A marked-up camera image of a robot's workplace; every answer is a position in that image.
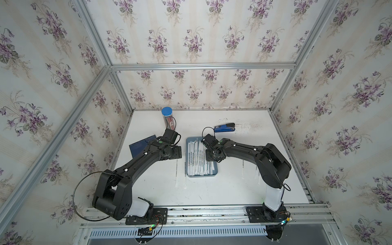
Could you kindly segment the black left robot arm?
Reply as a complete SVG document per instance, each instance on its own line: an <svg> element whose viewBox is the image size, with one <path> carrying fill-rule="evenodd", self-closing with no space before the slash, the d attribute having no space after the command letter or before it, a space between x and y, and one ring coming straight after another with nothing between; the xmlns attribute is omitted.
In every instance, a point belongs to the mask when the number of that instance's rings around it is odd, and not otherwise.
<svg viewBox="0 0 392 245"><path fill-rule="evenodd" d="M180 146L161 140L150 142L145 149L125 165L105 170L99 178L92 206L116 220L127 216L150 217L152 203L133 198L132 187L154 163L182 158Z"/></svg>

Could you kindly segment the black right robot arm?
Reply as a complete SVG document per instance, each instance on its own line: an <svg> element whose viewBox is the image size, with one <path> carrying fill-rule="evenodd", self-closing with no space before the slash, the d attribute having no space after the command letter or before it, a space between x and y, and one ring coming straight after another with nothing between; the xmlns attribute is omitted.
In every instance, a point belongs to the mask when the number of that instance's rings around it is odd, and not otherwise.
<svg viewBox="0 0 392 245"><path fill-rule="evenodd" d="M290 175L292 166L275 145L250 146L228 138L217 140L210 134L202 139L202 144L206 148L208 161L219 163L230 157L255 164L267 185L263 206L273 212L281 208L284 190L290 190L285 186L285 181Z"/></svg>

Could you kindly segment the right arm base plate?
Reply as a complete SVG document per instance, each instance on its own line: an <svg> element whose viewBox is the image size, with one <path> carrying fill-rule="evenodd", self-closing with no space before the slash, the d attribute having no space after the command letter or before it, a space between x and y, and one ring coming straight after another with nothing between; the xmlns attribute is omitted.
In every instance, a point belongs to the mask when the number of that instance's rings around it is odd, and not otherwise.
<svg viewBox="0 0 392 245"><path fill-rule="evenodd" d="M285 208L284 204L273 211L265 204L262 206L248 206L246 213L250 223L280 223L285 224L290 219L290 213Z"/></svg>

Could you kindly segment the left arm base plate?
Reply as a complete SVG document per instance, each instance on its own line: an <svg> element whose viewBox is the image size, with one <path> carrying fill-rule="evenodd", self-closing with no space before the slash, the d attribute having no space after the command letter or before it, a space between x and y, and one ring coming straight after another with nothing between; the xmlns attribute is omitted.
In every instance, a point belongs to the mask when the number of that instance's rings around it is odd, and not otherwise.
<svg viewBox="0 0 392 245"><path fill-rule="evenodd" d="M128 216L126 225L162 225L167 223L167 208L152 208L145 216Z"/></svg>

